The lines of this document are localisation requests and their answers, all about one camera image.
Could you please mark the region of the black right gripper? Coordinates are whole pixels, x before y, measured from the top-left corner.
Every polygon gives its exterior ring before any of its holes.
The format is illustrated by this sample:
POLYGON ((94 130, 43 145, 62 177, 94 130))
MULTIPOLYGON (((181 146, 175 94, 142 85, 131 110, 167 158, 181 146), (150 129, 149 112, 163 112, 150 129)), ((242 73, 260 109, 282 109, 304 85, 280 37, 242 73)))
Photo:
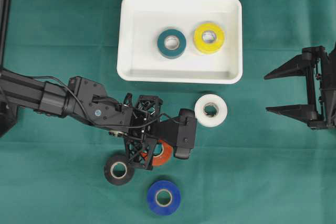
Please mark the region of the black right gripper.
MULTIPOLYGON (((321 95, 320 103, 324 107, 324 115, 320 115, 314 105, 296 104, 266 107, 266 111, 279 115, 284 115, 292 119, 308 123, 308 127, 313 130, 335 128, 335 49, 330 53, 322 46, 303 48, 303 54, 311 55, 311 66, 317 69, 318 62, 321 63, 321 72, 316 73, 315 78, 320 81, 321 95)), ((276 79, 293 76, 305 76, 307 60, 302 55, 297 55, 264 76, 264 79, 276 79)))

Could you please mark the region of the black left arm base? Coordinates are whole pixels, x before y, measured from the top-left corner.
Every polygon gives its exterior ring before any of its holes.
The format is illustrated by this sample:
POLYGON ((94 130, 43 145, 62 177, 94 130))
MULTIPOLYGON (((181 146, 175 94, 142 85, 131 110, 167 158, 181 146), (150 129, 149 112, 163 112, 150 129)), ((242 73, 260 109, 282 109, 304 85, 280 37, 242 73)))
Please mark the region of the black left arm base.
POLYGON ((3 137, 16 123, 18 106, 1 102, 1 137, 3 137))

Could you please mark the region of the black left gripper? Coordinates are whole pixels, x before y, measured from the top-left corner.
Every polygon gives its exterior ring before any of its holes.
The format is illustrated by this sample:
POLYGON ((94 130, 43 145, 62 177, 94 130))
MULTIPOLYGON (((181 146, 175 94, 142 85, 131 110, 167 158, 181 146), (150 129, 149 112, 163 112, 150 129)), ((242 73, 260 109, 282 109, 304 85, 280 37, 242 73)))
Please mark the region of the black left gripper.
POLYGON ((159 140, 154 136, 153 127, 158 123, 163 101, 152 95, 139 96, 135 104, 132 95, 126 95, 123 104, 133 109, 131 128, 124 138, 127 164, 132 168, 153 169, 153 156, 159 140))

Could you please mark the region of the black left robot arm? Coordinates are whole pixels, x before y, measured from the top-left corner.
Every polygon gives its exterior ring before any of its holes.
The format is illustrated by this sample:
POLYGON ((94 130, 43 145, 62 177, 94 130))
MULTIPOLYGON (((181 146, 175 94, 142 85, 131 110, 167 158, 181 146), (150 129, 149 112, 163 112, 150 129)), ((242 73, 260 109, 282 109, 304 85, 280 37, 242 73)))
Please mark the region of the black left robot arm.
POLYGON ((162 100, 142 96, 138 103, 144 103, 145 107, 133 105, 130 93, 119 102, 107 95, 102 84, 79 76, 64 84, 55 77, 28 77, 1 70, 1 135, 17 123, 20 107, 46 116, 70 116, 122 137, 127 164, 151 170, 157 137, 150 131, 159 121, 162 100))

